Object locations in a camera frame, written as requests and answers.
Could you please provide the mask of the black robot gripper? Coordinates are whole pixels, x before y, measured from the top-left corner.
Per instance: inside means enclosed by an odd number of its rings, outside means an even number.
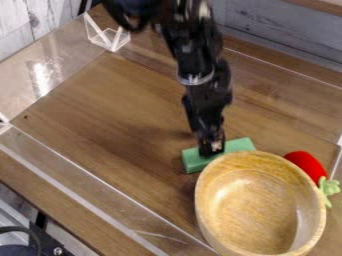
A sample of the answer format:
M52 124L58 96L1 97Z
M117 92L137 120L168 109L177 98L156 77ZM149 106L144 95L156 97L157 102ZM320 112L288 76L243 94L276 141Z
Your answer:
M231 70L227 61L220 59L215 64L212 79L201 85L187 86L181 98L201 157L211 157L224 151L225 135L219 129L223 123L221 111L231 101Z

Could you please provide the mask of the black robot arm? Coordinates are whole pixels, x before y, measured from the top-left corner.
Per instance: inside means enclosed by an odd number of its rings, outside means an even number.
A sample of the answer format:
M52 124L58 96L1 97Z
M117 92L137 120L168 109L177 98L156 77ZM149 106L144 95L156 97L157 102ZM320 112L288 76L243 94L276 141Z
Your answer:
M181 98L199 154L224 151L223 109L232 101L231 70L221 56L223 37L208 0L102 0L116 23L129 32L157 31L176 61L185 87Z

